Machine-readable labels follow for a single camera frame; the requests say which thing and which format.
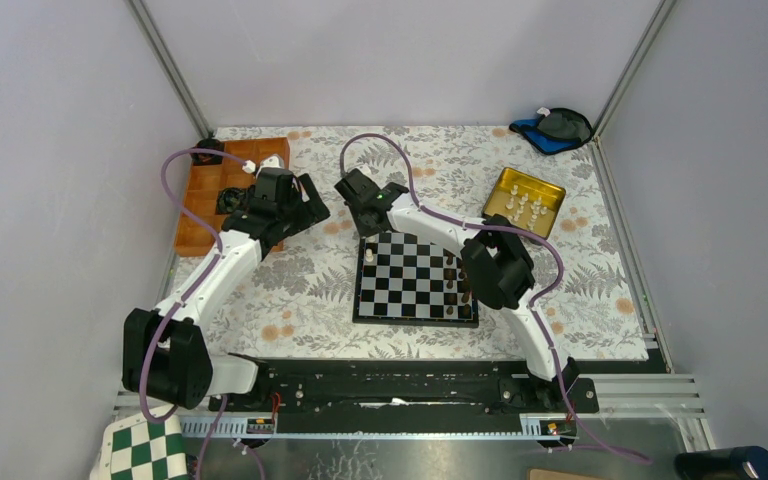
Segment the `gold metal tin box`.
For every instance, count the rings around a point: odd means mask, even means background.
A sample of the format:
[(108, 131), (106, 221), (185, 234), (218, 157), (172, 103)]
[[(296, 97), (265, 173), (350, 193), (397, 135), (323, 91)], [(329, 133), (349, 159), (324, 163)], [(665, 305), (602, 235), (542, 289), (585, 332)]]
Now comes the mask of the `gold metal tin box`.
[(481, 216), (505, 216), (513, 226), (548, 240), (565, 197), (564, 188), (506, 167), (491, 189)]

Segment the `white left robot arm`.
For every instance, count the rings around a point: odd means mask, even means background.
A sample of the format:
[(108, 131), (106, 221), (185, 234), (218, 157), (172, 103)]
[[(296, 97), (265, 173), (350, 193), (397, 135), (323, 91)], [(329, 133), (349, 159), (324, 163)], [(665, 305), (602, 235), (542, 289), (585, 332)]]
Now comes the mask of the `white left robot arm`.
[(256, 360), (212, 355), (204, 331), (226, 298), (285, 239), (330, 215), (312, 178), (277, 167), (260, 169), (243, 207), (225, 221), (210, 253), (185, 283), (151, 310), (124, 322), (123, 387), (149, 400), (193, 409), (206, 397), (231, 394), (248, 411), (269, 401), (270, 385)]

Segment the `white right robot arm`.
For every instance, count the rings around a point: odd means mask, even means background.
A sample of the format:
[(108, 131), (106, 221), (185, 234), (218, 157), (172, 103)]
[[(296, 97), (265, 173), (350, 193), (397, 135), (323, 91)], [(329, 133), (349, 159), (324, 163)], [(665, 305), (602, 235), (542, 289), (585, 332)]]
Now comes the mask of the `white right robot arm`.
[(505, 217), (457, 218), (422, 204), (405, 186), (378, 186), (358, 169), (335, 185), (358, 233), (369, 237), (384, 232), (416, 236), (454, 254), (465, 270), (473, 298), (506, 320), (525, 354), (535, 402), (557, 412), (573, 398), (571, 382), (578, 370), (540, 318), (538, 294), (533, 291), (534, 262), (520, 239), (521, 230)]

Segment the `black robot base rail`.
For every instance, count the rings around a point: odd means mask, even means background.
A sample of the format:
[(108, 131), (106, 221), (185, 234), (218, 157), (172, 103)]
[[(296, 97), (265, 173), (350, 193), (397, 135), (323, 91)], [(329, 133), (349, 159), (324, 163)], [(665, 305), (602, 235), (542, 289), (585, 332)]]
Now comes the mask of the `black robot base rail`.
[(233, 413), (263, 413), (280, 434), (507, 434), (523, 414), (566, 420), (599, 410), (594, 383), (576, 364), (563, 385), (528, 374), (522, 361), (302, 360), (261, 362)]

